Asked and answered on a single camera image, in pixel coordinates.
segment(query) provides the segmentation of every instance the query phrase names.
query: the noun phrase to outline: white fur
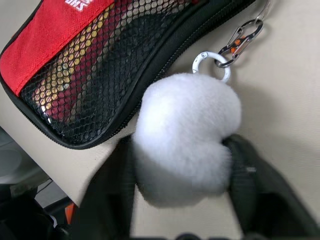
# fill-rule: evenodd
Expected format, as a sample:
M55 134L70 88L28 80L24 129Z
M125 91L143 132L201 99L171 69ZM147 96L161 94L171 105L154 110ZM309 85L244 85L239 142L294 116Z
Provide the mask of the white fur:
M223 193L231 155L221 141L240 123L238 96L215 78L182 73L152 84L133 135L144 198L157 207L177 207Z

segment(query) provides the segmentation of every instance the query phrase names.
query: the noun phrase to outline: red fabric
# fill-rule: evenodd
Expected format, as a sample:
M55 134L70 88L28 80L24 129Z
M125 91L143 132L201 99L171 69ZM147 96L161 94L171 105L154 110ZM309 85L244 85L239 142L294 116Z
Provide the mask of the red fabric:
M18 96L30 78L114 0L88 2L82 11L68 0L43 0L34 18L5 50L0 72Z

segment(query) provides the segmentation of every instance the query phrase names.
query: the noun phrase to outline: black zipper trim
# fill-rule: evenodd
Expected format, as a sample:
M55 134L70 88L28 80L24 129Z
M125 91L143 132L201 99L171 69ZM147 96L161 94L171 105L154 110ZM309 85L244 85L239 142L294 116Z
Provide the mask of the black zipper trim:
M99 145L106 140L112 138L116 134L118 134L122 129L124 129L129 121L132 119L132 117L137 113L138 109L141 106L141 96L143 95L144 90L147 88L148 85L156 82L157 80L161 79L167 70L171 67L171 65L177 60L177 58L187 50L193 43L195 43L199 38L204 36L205 34L211 32L213 29L217 28L218 26L225 23L227 20L231 19L236 14L240 13L243 9L247 8L250 4L255 2L255 0L230 0L230 3L226 4L222 9L220 9L215 15L211 16L209 19L207 19L199 28L197 28L184 42L183 44L177 48L172 56L169 58L169 60L165 63L165 65L162 67L162 69L158 72L155 78L151 81L146 81L143 83L144 89L143 92L138 89L141 89L140 85L138 84L138 80L140 76L143 76L145 74L146 69L148 68L150 61L157 58L157 53L163 50L165 42L174 35L175 31L180 28L183 25L183 20L185 20L187 17L190 17L190 15L194 14L195 12L201 11L202 8L206 8L208 1L210 4L213 4L213 2L218 2L217 0L207 0L202 3L198 3L197 5L191 7L190 11L187 11L183 16L181 16L177 21L172 25L172 27L167 31L167 33L160 39L159 43L157 43L157 46L154 48L154 51L150 54L149 59L147 59L145 64L140 68L139 73L136 77L136 86L132 87L131 94L128 94L126 96L127 100L123 101L122 106L119 108L118 113L113 117L112 121L110 121L110 124L105 128L105 131L100 134L97 138L95 138L92 141L86 142L85 144L69 144L65 143L61 140L60 137L57 137L56 133L50 129L50 126L48 126L43 120L38 117L34 111L29 108L29 106L22 101L19 97L17 97L12 90L7 86L4 79L1 76L0 73L0 82L13 102L13 104L19 109L19 111L38 129L40 130L44 135L46 135L49 139L54 141L55 143L62 145L67 148L75 149L75 150L83 150L92 148L96 145ZM36 7L36 9L33 11L31 16L27 19L27 21L22 25L22 27L15 33L15 35L12 37L12 39L8 42L8 44L3 49L1 55L3 52L7 49L7 47L17 38L17 36L22 32L22 30L28 25L28 23L33 19L35 16L37 10L41 6L43 0L39 3L39 5ZM221 12L225 11L219 18L215 19L217 15L221 14ZM133 110L132 106L129 107L129 104L131 103L130 99L133 102L135 100L135 95L141 95L139 97L139 102L134 104ZM118 121L118 118L121 118L123 116L126 116L124 120Z

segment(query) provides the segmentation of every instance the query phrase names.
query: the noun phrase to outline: orange object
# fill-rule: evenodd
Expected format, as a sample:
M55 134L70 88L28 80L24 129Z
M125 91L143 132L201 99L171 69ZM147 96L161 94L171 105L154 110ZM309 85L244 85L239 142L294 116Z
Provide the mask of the orange object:
M237 40L235 40L235 45L237 45L237 46L239 46L240 44L241 44L241 40L240 39L237 39Z
M72 217L75 213L75 210L76 210L76 205L74 203L70 204L69 206L67 206L64 210L65 212L65 218L66 218L66 222L68 224L71 224L71 220L72 220Z

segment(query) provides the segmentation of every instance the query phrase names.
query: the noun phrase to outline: bag charm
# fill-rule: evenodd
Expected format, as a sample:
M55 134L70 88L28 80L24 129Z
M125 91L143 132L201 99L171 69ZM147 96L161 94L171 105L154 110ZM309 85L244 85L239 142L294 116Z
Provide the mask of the bag charm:
M226 83L232 65L263 29L268 0L256 19L239 27L219 53L200 53L191 73L153 83L144 93L133 145L137 183L145 200L156 207L194 205L224 193L232 173L232 156L222 141L241 124L241 102ZM254 33L243 37L244 29ZM231 52L232 59L222 54ZM199 64L213 58L224 77L199 73Z

